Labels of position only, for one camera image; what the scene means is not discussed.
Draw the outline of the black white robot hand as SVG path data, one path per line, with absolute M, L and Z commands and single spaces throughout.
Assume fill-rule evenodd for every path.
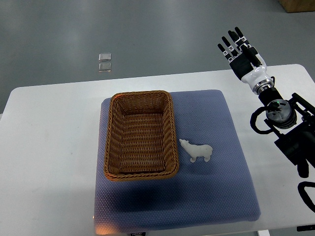
M 274 79 L 267 74 L 267 65 L 256 48 L 238 27 L 228 31 L 228 35 L 230 39 L 223 36 L 223 43 L 218 44 L 218 48 L 236 77 L 257 95 L 272 88 Z

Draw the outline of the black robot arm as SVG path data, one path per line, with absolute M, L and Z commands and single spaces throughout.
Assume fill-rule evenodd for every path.
M 275 133 L 275 145 L 297 167 L 298 175 L 309 177 L 315 165 L 315 108 L 297 93 L 284 100 L 276 88 L 258 95 L 263 106 L 251 116 L 251 128 L 258 134 Z

